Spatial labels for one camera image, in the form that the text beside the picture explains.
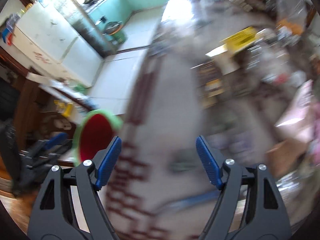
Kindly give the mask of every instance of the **blue gripper pad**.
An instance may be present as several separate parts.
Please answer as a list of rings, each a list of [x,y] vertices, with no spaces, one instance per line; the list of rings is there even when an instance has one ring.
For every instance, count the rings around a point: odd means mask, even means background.
[[[221,180],[221,170],[217,162],[213,158],[209,148],[207,147],[205,141],[200,136],[196,140],[196,149],[202,165],[207,173],[207,176],[212,185],[215,185],[219,190],[223,187],[223,182]]]
[[[104,159],[101,162],[100,167],[96,172],[97,181],[95,183],[95,186],[97,190],[100,190],[103,186],[105,186],[108,183],[111,172],[113,171],[113,168],[115,167],[116,161],[121,152],[121,145],[122,145],[121,139],[117,137],[113,141],[113,144],[111,146],[110,145],[108,146],[107,148],[108,152],[105,155]]]
[[[52,147],[56,145],[61,145],[67,139],[68,135],[65,132],[61,132],[56,136],[52,137],[49,141],[47,141],[44,148],[45,150],[50,150]]]

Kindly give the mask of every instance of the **refrigerator door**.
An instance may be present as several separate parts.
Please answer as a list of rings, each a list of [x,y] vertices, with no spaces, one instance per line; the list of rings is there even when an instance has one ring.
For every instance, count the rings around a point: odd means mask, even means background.
[[[16,27],[36,46],[61,63],[79,35],[52,6],[33,5],[17,22]]]
[[[70,48],[62,65],[71,79],[76,79],[86,87],[94,85],[97,72],[102,65],[102,57],[81,37]]]
[[[14,29],[13,34],[12,43],[34,63],[55,78],[64,75],[64,69],[60,64],[57,64],[49,55],[44,53],[18,28]]]

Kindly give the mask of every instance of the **yellow label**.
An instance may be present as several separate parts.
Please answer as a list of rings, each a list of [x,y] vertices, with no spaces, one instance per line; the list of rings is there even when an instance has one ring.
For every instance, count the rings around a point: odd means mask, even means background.
[[[60,102],[58,100],[54,100],[53,102],[57,106],[58,113],[62,114],[64,117],[70,117],[72,109],[73,109],[72,103],[65,104],[65,103]]]
[[[222,81],[217,78],[215,80],[211,80],[205,84],[205,90],[209,91],[208,97],[213,97],[219,95],[224,92],[222,87]]]
[[[217,100],[215,97],[204,97],[202,98],[202,106],[203,108],[209,108],[210,106],[213,106],[217,103]]]
[[[228,51],[235,54],[256,41],[257,31],[253,27],[246,28],[223,41],[227,45]]]

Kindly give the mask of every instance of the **metal screw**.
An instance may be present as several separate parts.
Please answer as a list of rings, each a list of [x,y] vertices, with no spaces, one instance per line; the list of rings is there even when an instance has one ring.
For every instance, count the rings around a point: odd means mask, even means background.
[[[84,165],[84,166],[91,166],[91,164],[92,164],[92,160],[85,160],[85,161],[83,162],[83,165]]]
[[[228,165],[233,165],[233,164],[235,164],[235,160],[233,160],[233,159],[226,159],[226,164],[228,164]]]
[[[59,166],[58,165],[54,165],[51,168],[52,171],[58,171],[59,170]]]
[[[264,164],[259,164],[258,168],[262,171],[265,171],[267,169],[267,166]]]

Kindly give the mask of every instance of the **refrigerator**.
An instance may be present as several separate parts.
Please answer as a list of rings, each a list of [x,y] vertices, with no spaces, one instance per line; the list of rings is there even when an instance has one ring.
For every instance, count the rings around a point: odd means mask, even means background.
[[[52,6],[34,4],[17,22],[12,43],[56,79],[94,85],[102,57]]]

